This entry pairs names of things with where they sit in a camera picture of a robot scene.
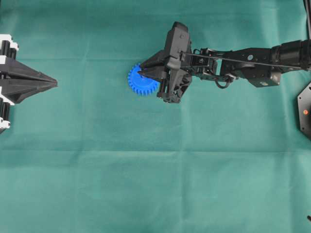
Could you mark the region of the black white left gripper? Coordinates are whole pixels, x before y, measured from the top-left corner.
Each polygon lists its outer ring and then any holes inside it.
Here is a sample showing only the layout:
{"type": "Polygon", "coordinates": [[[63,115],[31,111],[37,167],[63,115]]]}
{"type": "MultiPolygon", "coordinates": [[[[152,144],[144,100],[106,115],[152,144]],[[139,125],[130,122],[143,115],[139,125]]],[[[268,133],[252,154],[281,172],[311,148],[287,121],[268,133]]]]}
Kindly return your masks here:
{"type": "Polygon", "coordinates": [[[18,43],[10,34],[0,35],[0,133],[10,128],[10,107],[24,99],[57,87],[57,80],[15,60],[18,43]],[[3,81],[7,75],[36,81],[3,81]]]}

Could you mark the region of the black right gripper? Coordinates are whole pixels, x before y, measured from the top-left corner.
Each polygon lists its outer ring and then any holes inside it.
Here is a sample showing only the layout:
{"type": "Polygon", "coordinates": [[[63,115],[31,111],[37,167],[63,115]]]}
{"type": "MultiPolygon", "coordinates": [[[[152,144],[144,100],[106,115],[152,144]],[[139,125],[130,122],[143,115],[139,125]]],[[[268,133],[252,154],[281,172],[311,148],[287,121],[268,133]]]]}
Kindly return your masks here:
{"type": "Polygon", "coordinates": [[[174,22],[167,34],[164,50],[140,64],[140,75],[160,83],[157,97],[166,103],[179,103],[192,82],[189,74],[191,39],[188,27],[174,22]]]}

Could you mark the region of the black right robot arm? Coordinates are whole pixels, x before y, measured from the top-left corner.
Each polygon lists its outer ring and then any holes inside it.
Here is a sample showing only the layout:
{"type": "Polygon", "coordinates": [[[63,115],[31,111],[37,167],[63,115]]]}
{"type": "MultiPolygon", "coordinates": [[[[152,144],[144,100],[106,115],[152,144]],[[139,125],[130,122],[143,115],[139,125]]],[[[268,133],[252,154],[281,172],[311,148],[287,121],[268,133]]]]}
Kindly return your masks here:
{"type": "MultiPolygon", "coordinates": [[[[0,105],[13,106],[57,86],[57,81],[16,60],[18,44],[0,36],[0,105]]],[[[156,91],[168,103],[179,103],[192,77],[213,81],[220,89],[239,78],[255,87],[276,86],[283,73],[310,70],[311,42],[297,40],[272,47],[237,51],[191,49],[189,30],[175,22],[164,49],[132,68],[128,83],[139,95],[156,91]]]]}

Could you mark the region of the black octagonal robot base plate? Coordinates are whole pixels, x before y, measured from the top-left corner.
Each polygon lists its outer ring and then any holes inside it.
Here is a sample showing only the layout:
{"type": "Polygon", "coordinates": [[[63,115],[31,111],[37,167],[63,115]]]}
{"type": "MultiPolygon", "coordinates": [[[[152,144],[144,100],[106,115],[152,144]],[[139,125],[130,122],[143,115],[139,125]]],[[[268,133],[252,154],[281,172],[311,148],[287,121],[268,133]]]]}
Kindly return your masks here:
{"type": "Polygon", "coordinates": [[[311,83],[297,96],[299,127],[309,140],[311,139],[311,83]]]}

